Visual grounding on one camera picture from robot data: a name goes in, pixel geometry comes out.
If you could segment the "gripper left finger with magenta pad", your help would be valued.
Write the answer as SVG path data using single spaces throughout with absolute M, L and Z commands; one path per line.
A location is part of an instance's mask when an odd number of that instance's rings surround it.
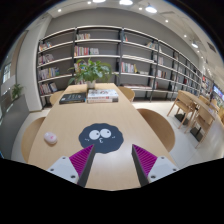
M 95 149 L 90 145 L 70 157 L 62 156 L 47 171 L 67 181 L 84 187 L 87 183 Z

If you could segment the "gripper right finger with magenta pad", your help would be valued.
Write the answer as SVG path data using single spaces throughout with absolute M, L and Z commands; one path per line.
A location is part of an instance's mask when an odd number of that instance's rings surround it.
M 178 171 L 165 156 L 157 157 L 135 144 L 132 145 L 132 158 L 141 187 Z

